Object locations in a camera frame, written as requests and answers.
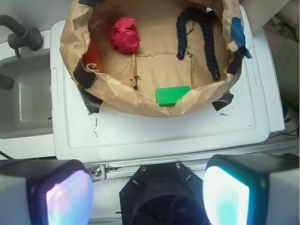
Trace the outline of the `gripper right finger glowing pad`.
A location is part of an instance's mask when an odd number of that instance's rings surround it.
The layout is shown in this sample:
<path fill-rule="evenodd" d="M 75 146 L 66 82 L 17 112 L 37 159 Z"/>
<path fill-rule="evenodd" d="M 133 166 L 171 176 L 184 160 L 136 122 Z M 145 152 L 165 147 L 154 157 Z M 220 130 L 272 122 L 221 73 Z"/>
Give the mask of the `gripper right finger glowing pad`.
<path fill-rule="evenodd" d="M 216 154 L 207 162 L 202 194 L 213 225 L 298 225 L 300 157 Z"/>

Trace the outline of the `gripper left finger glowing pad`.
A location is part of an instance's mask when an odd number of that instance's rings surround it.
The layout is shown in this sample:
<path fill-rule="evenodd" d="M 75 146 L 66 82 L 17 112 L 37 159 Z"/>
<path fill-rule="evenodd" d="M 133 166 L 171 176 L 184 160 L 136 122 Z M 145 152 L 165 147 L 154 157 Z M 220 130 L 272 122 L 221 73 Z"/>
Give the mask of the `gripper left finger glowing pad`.
<path fill-rule="evenodd" d="M 93 183 L 79 160 L 0 162 L 2 225 L 86 225 Z"/>

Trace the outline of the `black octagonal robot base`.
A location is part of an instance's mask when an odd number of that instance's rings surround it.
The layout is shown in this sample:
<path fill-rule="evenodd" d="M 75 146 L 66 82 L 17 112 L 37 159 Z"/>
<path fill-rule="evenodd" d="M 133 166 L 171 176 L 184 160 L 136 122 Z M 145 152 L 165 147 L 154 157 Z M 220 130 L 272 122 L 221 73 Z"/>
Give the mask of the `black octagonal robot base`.
<path fill-rule="evenodd" d="M 180 162 L 142 165 L 119 193 L 124 225 L 208 225 L 203 180 Z"/>

